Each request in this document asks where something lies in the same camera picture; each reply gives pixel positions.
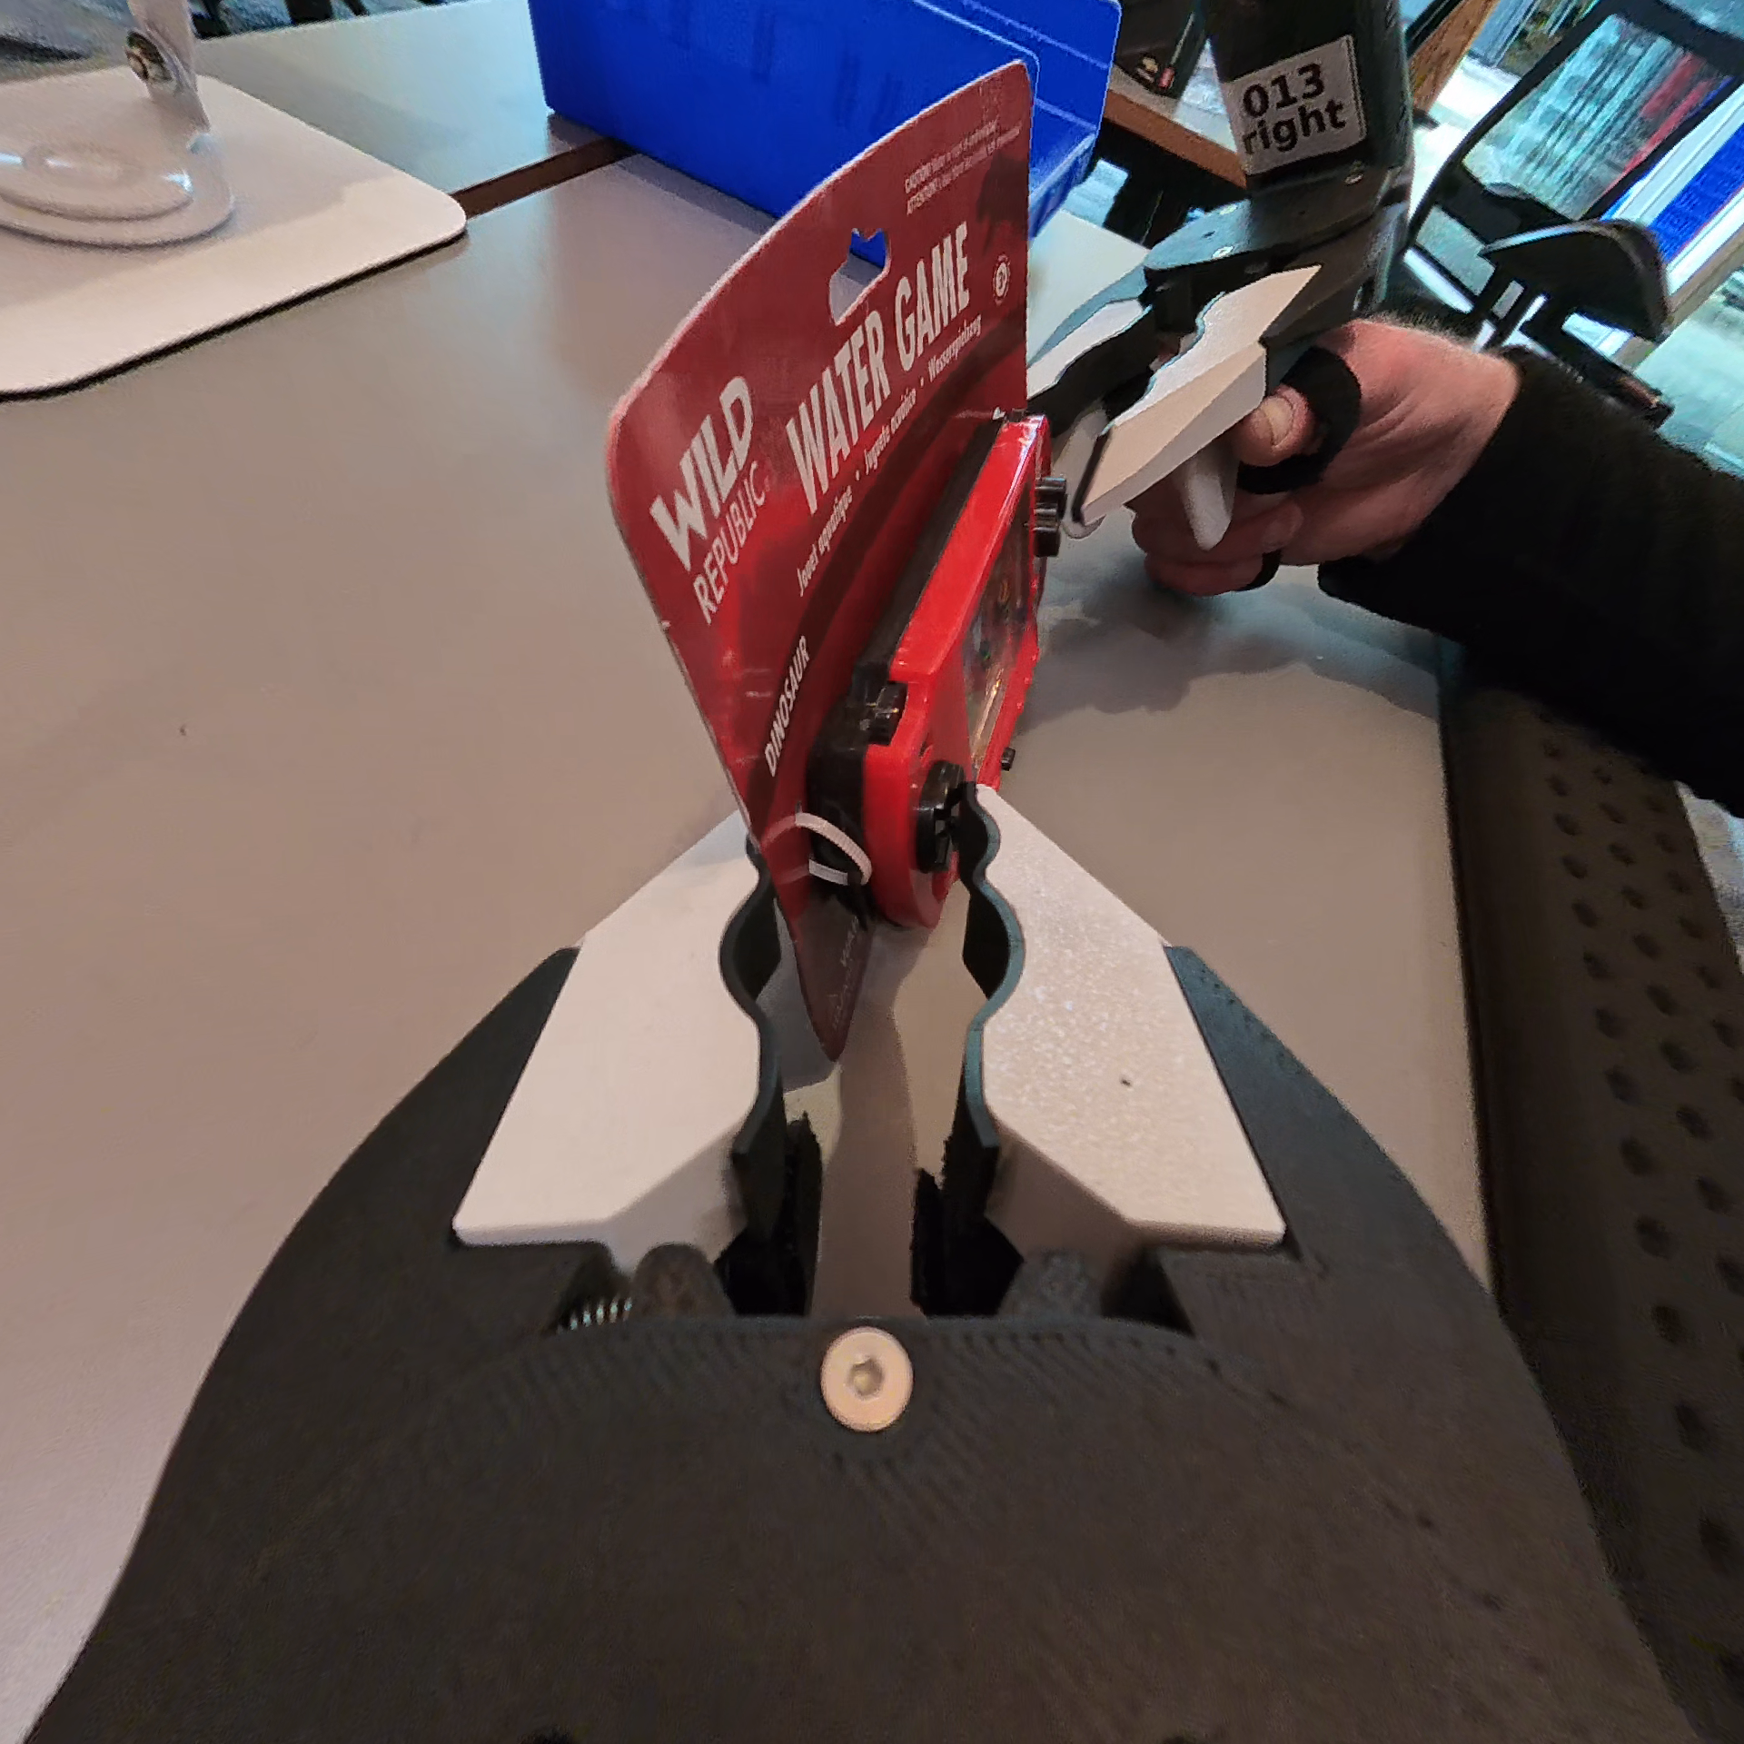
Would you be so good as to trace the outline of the black office chair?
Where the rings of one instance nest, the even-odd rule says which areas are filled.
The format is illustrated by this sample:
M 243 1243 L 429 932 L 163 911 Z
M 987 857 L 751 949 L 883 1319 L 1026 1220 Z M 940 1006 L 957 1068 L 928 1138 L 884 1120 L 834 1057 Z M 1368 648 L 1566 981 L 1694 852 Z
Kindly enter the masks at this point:
M 1591 319 L 1644 343 L 1671 334 L 1671 303 L 1659 242 L 1644 225 L 1583 219 L 1550 225 L 1487 242 L 1492 274 L 1473 316 L 1487 322 L 1487 350 L 1517 334 L 1650 428 L 1671 403 L 1567 322 Z

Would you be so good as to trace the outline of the person's right forearm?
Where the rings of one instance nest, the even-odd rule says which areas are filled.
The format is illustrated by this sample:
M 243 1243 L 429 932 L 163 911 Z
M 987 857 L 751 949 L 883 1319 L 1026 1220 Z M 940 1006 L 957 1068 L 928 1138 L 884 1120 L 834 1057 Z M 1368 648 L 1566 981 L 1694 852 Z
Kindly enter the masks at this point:
M 1386 559 L 1320 588 L 1452 639 L 1742 815 L 1742 484 L 1531 352 L 1498 434 Z

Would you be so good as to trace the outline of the red handheld toy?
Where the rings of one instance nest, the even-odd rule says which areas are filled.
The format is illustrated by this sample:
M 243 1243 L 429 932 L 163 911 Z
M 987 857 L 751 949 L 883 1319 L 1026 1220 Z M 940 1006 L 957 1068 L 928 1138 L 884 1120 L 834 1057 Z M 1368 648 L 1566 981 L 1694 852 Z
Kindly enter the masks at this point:
M 933 927 L 997 785 L 1058 552 L 1028 408 L 1032 81 L 973 79 L 834 172 L 622 400 L 616 524 L 839 1057 L 879 921 Z

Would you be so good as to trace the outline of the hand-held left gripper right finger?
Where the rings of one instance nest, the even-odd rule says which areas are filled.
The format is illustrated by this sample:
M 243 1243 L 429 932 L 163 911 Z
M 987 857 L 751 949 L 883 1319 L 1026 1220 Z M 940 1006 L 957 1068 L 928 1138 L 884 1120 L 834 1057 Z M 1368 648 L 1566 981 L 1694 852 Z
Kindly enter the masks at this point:
M 1161 1249 L 1277 1251 L 1285 1218 L 1158 930 L 991 789 L 962 798 L 955 844 L 983 1001 L 915 1183 L 914 1304 L 994 1316 L 1066 1256 L 1116 1305 Z

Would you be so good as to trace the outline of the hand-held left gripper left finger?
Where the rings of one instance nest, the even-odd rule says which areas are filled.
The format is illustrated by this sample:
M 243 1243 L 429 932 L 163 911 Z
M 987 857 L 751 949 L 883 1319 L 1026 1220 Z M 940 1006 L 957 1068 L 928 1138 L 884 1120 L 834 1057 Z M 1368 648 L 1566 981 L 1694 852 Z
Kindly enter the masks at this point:
M 687 1248 L 750 1316 L 814 1301 L 822 1144 L 782 1045 L 771 871 L 729 818 L 590 927 L 450 1228 L 470 1248 L 596 1243 L 622 1274 Z

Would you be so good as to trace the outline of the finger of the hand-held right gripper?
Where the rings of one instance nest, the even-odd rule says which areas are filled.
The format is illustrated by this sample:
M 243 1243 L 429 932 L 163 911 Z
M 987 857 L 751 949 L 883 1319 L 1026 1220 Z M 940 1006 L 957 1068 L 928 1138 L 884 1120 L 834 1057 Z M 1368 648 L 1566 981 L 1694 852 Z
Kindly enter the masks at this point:
M 1026 412 L 1077 423 L 1100 411 L 1109 421 L 1138 404 L 1161 366 L 1191 340 L 1184 303 L 1094 296 L 1030 361 Z
M 1269 334 L 1307 307 L 1319 266 L 1215 296 L 1193 344 L 1161 364 L 1131 407 L 1100 399 L 1066 428 L 1066 532 L 1084 538 L 1146 490 L 1173 482 L 1194 538 L 1223 538 L 1235 502 L 1230 431 L 1269 395 Z

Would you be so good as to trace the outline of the black perforated foam pad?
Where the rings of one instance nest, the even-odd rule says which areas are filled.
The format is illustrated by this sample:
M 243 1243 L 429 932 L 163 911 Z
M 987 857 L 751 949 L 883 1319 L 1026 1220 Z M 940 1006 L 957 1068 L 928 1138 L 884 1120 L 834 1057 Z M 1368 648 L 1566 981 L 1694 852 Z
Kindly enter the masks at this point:
M 1545 704 L 1444 694 L 1499 1304 L 1614 1584 L 1742 1735 L 1742 984 L 1674 785 Z

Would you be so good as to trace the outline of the blue plastic bin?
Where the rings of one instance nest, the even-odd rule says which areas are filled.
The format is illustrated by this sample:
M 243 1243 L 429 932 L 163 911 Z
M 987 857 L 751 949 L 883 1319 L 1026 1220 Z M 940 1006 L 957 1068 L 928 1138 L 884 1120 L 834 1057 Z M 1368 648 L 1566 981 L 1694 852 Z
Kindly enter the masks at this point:
M 955 90 L 1032 81 L 1030 235 L 1089 170 L 1116 2 L 531 2 L 558 118 L 782 215 Z

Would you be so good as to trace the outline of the person's right hand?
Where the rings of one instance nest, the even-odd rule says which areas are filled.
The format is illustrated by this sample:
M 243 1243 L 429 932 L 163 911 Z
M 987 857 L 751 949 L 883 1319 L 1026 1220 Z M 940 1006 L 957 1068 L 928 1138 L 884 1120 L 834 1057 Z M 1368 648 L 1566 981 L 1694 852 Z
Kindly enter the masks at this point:
M 1458 340 L 1357 319 L 1320 346 L 1361 385 L 1361 419 L 1319 484 L 1238 494 L 1228 534 L 1197 543 L 1173 486 L 1133 502 L 1131 536 L 1150 580 L 1177 596 L 1250 589 L 1265 559 L 1281 564 L 1395 554 L 1471 472 L 1521 385 L 1517 366 Z

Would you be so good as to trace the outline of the wooden table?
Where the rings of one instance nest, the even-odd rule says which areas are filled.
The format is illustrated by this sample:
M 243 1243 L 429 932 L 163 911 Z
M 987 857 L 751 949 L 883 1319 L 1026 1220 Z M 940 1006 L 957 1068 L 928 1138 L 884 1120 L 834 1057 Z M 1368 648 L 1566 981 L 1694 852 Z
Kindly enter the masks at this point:
M 1428 120 L 1414 127 L 1411 194 L 1417 203 L 1466 135 L 1511 92 L 1514 82 L 1514 76 L 1471 61 L 1453 70 L 1447 87 L 1431 103 Z M 1114 70 L 1105 93 L 1105 120 L 1226 183 L 1239 183 L 1230 117 L 1218 79 L 1209 70 L 1187 81 L 1184 97 L 1152 93 L 1123 70 Z

